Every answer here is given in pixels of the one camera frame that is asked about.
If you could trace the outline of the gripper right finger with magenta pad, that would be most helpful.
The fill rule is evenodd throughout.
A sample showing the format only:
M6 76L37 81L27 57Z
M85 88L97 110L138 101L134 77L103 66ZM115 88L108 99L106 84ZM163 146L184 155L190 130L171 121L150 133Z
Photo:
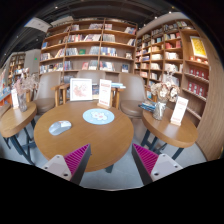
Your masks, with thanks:
M158 155L137 144L132 144L132 155L143 185L152 183L182 169L167 154Z

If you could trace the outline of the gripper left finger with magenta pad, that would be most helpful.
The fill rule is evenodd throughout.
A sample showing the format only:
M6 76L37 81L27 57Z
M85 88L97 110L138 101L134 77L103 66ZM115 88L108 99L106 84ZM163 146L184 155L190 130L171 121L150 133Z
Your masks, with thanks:
M90 156L91 146L87 144L66 156L54 156L42 169L79 185Z

